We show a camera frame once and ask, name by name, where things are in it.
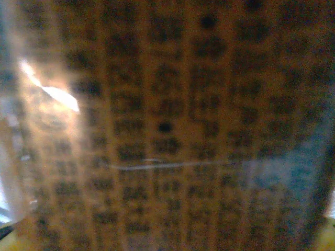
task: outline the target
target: black dot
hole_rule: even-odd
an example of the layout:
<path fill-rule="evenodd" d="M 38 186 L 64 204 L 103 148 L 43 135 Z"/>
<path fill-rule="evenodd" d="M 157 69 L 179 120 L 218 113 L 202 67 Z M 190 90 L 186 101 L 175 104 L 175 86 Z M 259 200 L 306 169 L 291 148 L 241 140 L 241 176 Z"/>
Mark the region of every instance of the black dot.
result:
<path fill-rule="evenodd" d="M 161 123 L 159 126 L 158 126 L 158 130 L 160 132 L 164 132 L 164 133 L 168 133 L 168 132 L 171 132 L 172 130 L 172 125 L 170 123 Z"/>
<path fill-rule="evenodd" d="M 247 1 L 247 10 L 250 12 L 253 12 L 255 10 L 258 10 L 263 6 L 262 0 L 248 0 Z"/>
<path fill-rule="evenodd" d="M 201 19 L 201 26 L 205 29 L 213 29 L 216 24 L 216 19 L 212 15 L 204 16 Z"/>

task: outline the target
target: white highlight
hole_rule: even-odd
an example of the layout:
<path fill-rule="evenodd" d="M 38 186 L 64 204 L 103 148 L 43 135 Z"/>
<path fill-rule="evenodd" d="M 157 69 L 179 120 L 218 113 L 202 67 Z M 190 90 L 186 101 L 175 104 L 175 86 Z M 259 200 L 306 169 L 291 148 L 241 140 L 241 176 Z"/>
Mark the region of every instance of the white highlight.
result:
<path fill-rule="evenodd" d="M 76 112 L 79 112 L 78 102 L 72 95 L 55 87 L 42 86 L 42 89 L 58 102 L 66 105 Z"/>
<path fill-rule="evenodd" d="M 62 103 L 63 105 L 69 107 L 70 109 L 79 112 L 78 101 L 69 93 L 58 89 L 56 87 L 44 87 L 41 84 L 41 81 L 35 77 L 35 72 L 32 67 L 27 63 L 26 60 L 20 61 L 20 67 L 24 73 L 27 74 L 30 81 L 38 86 L 41 87 L 47 94 L 49 94 L 53 99 L 57 100 L 58 102 Z"/>

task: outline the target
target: yellow surface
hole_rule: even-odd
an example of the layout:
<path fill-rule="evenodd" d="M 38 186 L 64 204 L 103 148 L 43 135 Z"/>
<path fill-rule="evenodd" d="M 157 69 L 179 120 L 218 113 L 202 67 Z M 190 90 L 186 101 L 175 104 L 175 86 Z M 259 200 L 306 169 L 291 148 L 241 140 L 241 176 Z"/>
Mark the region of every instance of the yellow surface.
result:
<path fill-rule="evenodd" d="M 335 219 L 327 218 L 327 223 L 320 230 L 316 248 L 314 250 L 335 251 Z"/>
<path fill-rule="evenodd" d="M 0 251 L 37 251 L 33 244 L 23 237 L 18 237 L 15 231 L 0 241 Z"/>

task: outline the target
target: transparent plastic sheet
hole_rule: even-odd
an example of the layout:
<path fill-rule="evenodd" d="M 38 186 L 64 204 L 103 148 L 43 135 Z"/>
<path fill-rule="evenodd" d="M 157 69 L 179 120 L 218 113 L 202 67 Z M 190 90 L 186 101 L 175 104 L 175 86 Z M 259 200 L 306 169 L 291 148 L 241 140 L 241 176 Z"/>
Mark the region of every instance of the transparent plastic sheet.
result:
<path fill-rule="evenodd" d="M 3 3 L 20 227 L 41 250 L 309 245 L 333 174 L 333 6 L 256 2 Z"/>

